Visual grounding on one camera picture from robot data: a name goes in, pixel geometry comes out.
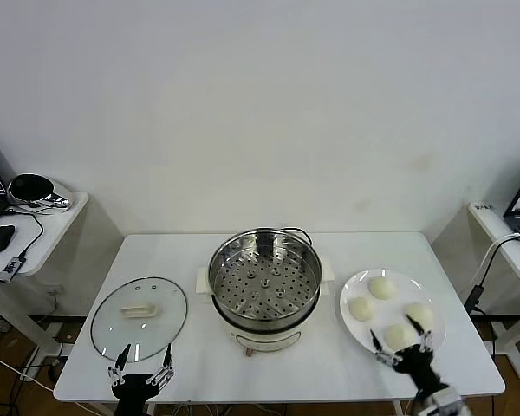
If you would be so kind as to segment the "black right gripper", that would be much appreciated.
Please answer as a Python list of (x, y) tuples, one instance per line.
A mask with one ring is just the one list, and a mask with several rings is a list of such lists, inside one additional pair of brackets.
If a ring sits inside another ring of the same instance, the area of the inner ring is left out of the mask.
[(436, 393), (447, 388), (448, 385), (432, 369), (432, 331), (424, 330), (409, 314), (406, 314), (406, 318), (417, 332), (419, 342), (391, 354), (382, 347), (376, 334), (370, 329), (376, 360), (393, 368), (397, 373), (408, 374), (420, 393)]

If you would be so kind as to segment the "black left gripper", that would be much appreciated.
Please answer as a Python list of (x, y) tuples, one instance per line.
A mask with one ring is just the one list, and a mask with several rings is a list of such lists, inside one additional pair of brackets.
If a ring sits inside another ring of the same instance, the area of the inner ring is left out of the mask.
[(107, 369), (111, 384), (116, 385), (112, 387), (112, 393), (118, 400), (114, 416), (146, 415), (145, 404), (159, 394), (159, 385), (166, 385), (174, 375), (172, 344), (169, 343), (161, 368), (151, 377), (149, 377), (149, 374), (126, 374), (123, 376), (130, 348), (131, 345), (127, 344), (118, 355), (114, 366)]

